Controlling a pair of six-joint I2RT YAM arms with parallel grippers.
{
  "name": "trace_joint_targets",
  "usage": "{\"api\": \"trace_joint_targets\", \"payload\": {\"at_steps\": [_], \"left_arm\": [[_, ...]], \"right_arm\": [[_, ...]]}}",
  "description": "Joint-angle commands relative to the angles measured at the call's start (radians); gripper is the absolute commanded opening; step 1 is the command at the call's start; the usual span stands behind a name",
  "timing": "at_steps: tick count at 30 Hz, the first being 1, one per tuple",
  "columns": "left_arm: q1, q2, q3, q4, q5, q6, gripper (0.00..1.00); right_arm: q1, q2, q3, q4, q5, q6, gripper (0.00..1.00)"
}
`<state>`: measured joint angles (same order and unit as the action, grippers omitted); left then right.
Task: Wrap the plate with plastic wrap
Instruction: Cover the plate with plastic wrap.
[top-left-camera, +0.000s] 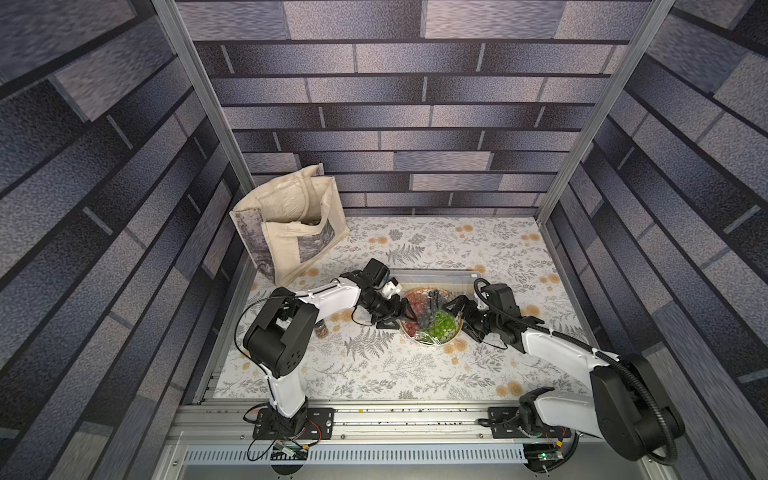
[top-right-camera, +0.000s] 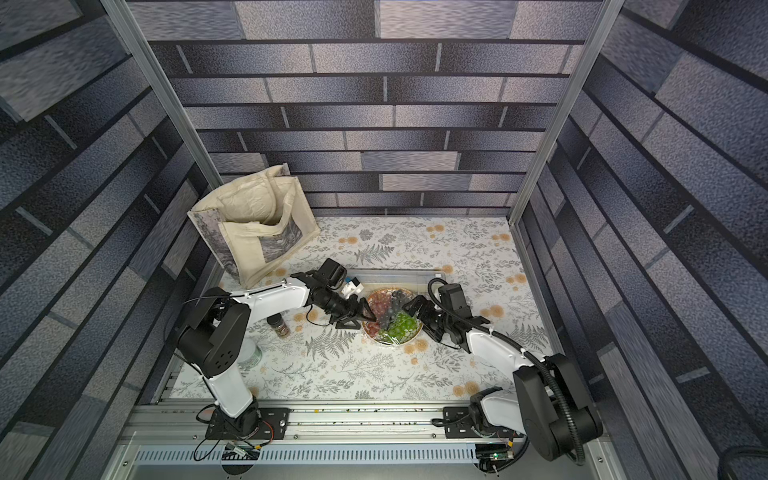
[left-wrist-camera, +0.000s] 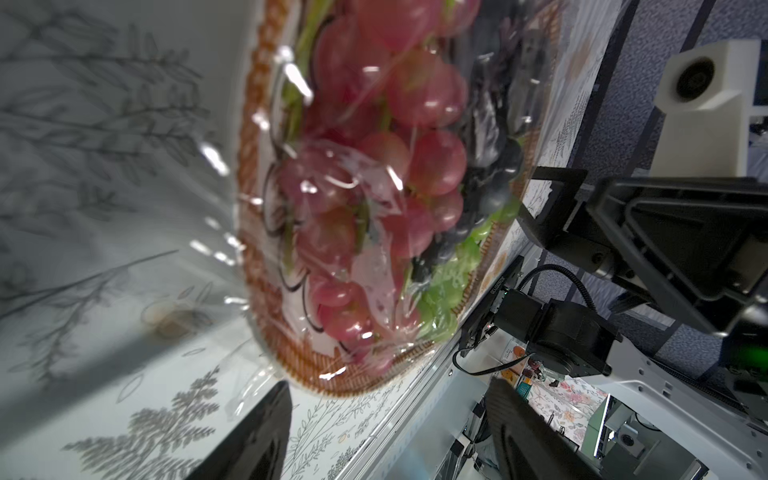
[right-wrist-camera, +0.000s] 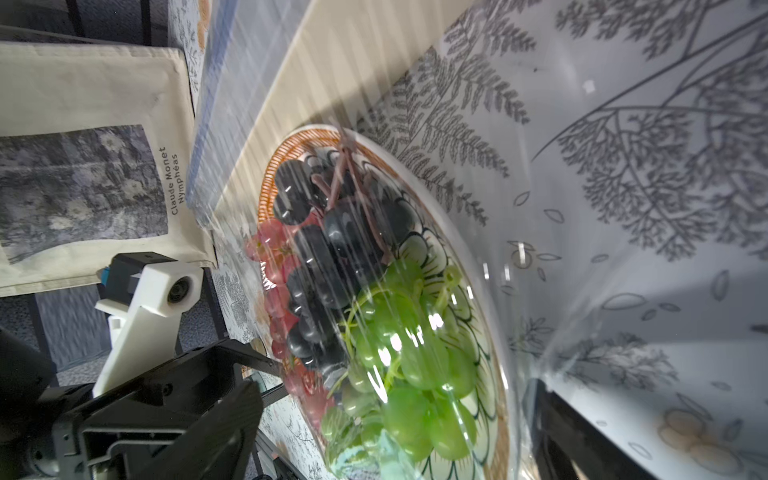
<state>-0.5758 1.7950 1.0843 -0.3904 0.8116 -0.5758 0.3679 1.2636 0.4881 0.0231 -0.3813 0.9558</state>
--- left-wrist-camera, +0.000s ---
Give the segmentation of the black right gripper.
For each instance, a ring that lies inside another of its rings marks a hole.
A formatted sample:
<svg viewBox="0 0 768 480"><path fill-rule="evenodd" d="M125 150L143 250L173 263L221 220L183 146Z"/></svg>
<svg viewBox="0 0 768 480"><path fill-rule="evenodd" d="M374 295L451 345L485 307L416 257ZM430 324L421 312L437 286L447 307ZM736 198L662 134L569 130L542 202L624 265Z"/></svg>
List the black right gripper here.
<svg viewBox="0 0 768 480"><path fill-rule="evenodd" d="M539 167L552 191L518 221L537 246L705 334L767 329L767 186L753 178L601 180Z"/></svg>

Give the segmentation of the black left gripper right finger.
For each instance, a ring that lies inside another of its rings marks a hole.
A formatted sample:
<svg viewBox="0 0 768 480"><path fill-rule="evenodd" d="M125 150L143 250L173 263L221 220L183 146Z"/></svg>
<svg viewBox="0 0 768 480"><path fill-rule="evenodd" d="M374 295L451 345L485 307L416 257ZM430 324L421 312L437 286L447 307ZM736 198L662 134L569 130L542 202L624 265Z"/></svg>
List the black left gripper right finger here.
<svg viewBox="0 0 768 480"><path fill-rule="evenodd" d="M506 381L493 379L490 382L485 403L503 479L588 480L599 477Z"/></svg>

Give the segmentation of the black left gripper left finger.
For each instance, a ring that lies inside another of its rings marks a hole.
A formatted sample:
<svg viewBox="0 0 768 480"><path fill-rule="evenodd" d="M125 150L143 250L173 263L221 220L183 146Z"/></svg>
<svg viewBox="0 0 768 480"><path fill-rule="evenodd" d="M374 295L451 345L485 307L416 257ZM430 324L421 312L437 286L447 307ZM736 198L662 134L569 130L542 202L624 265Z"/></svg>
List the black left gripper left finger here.
<svg viewBox="0 0 768 480"><path fill-rule="evenodd" d="M187 479L279 479L287 452L292 410L289 384L280 381Z"/></svg>

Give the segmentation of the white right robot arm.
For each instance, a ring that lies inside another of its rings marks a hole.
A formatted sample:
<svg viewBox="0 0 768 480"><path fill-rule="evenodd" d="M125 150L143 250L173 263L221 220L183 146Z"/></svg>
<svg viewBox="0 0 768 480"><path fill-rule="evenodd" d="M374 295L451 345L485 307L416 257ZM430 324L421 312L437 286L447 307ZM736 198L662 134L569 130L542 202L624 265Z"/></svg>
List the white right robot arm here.
<svg viewBox="0 0 768 480"><path fill-rule="evenodd" d="M645 356L592 300L540 302L515 261L473 309L460 347L504 331L547 368L625 403L722 479L767 475L767 187L753 178L621 178L577 200L581 169L540 167L543 212L519 212L526 235L571 267L723 341L719 363L739 418Z"/></svg>

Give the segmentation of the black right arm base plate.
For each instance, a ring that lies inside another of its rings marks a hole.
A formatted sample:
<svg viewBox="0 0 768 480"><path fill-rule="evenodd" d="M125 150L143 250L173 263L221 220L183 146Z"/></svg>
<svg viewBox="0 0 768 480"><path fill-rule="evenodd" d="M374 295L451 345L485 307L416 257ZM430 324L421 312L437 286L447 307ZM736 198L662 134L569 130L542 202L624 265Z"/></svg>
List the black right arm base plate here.
<svg viewBox="0 0 768 480"><path fill-rule="evenodd" d="M475 349L489 330L504 297L519 283L525 257L518 255L472 309L461 326L459 349Z"/></svg>

